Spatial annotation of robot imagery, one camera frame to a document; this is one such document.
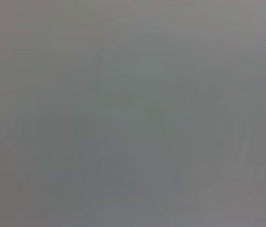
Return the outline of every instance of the blurry surface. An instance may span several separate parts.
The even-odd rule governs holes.
[[[0,226],[266,226],[266,1],[0,1]]]

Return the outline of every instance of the gray background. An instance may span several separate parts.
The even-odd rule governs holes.
[[[0,226],[266,226],[266,1],[0,0]]]

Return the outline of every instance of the gray surface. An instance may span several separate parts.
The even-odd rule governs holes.
[[[266,1],[0,1],[0,226],[266,226]]]

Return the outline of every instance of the gray wall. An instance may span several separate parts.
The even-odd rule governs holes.
[[[0,226],[266,226],[266,1],[1,1]]]

